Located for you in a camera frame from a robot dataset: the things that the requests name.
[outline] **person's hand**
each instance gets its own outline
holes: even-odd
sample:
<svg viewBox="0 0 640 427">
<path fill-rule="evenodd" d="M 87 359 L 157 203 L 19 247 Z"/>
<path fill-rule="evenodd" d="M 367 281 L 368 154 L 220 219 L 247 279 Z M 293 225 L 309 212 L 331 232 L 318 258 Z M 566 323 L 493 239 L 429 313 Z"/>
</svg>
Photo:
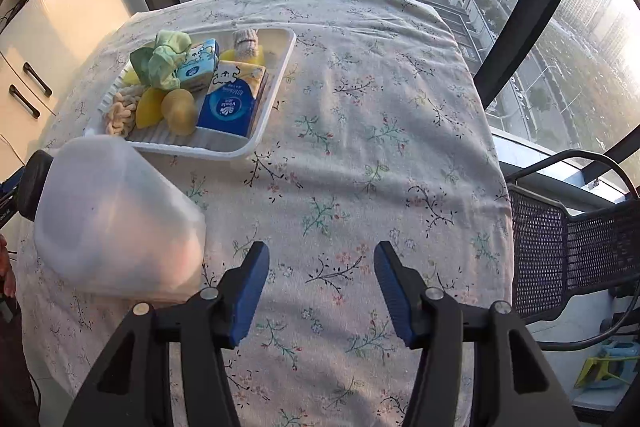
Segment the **person's hand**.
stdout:
<svg viewBox="0 0 640 427">
<path fill-rule="evenodd" d="M 15 297 L 14 269 L 9 261 L 9 252 L 6 249 L 6 239 L 0 233 L 0 277 L 4 278 L 4 293 L 7 297 Z"/>
</svg>

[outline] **table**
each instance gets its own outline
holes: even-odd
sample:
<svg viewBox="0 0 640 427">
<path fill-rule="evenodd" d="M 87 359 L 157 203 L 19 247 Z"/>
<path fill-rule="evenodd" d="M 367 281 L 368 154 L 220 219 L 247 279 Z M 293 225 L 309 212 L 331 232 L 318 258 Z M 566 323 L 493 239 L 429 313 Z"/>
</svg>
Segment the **table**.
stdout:
<svg viewBox="0 0 640 427">
<path fill-rule="evenodd" d="M 270 247 L 250 333 L 225 353 L 242 424 L 395 425 L 420 354 L 394 334 L 375 245 L 391 241 L 406 266 L 465 303 L 510 300 L 513 276 L 510 206 L 489 126 L 434 9 L 412 0 L 196 0 L 137 14 L 90 59 L 44 141 L 55 148 L 80 136 L 129 52 L 160 29 L 283 25 L 298 40 L 254 155 L 145 157 L 206 213 L 203 286 L 237 266 L 252 241 Z M 37 258 L 31 227 L 17 266 L 24 334 L 74 394 L 133 302 L 66 285 Z M 174 350 L 183 426 L 179 371 Z"/>
</svg>

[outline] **light green fabric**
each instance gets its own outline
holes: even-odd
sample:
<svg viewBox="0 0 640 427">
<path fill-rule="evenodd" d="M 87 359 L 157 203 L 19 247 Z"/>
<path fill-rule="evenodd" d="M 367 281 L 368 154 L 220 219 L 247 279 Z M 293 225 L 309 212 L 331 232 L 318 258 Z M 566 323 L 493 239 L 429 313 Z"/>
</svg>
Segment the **light green fabric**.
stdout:
<svg viewBox="0 0 640 427">
<path fill-rule="evenodd" d="M 191 38 L 186 33 L 160 30 L 153 48 L 136 49 L 129 60 L 143 85 L 172 90 L 180 87 L 174 72 L 190 50 Z"/>
</svg>

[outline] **blue gripper pad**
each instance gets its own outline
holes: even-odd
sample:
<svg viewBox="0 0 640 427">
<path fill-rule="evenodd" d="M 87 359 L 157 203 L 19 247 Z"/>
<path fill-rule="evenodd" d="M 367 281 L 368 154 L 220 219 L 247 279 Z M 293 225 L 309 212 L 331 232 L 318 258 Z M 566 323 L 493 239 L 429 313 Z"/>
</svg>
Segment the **blue gripper pad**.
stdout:
<svg viewBox="0 0 640 427">
<path fill-rule="evenodd" d="M 388 241 L 376 246 L 373 266 L 396 335 L 405 346 L 415 349 L 430 326 L 420 297 L 426 289 L 424 280 L 416 270 L 402 266 Z"/>
<path fill-rule="evenodd" d="M 269 272 L 269 248 L 255 241 L 241 266 L 227 270 L 218 284 L 227 320 L 227 342 L 236 347 L 251 327 Z"/>
</svg>

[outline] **blue tissue pack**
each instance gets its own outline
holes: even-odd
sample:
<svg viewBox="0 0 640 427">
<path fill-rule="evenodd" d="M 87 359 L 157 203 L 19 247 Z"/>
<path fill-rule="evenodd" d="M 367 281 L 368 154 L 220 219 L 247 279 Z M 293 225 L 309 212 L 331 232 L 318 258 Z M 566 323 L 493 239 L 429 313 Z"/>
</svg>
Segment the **blue tissue pack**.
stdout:
<svg viewBox="0 0 640 427">
<path fill-rule="evenodd" d="M 207 39 L 194 46 L 187 61 L 175 70 L 180 87 L 192 92 L 207 89 L 218 66 L 218 55 L 220 46 L 216 39 Z"/>
<path fill-rule="evenodd" d="M 248 136 L 266 69 L 221 60 L 202 104 L 197 127 Z"/>
</svg>

